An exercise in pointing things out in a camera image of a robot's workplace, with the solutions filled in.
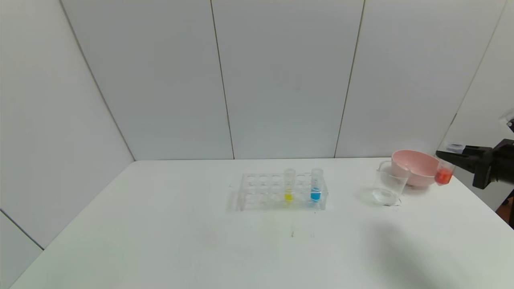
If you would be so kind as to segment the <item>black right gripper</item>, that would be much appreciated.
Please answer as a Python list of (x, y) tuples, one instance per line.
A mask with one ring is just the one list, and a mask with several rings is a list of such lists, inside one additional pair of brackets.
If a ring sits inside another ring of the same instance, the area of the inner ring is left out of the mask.
[(514, 141), (503, 139), (494, 148), (465, 146), (462, 153), (436, 151), (436, 156), (474, 173), (473, 186), (485, 189), (492, 182), (514, 184)]

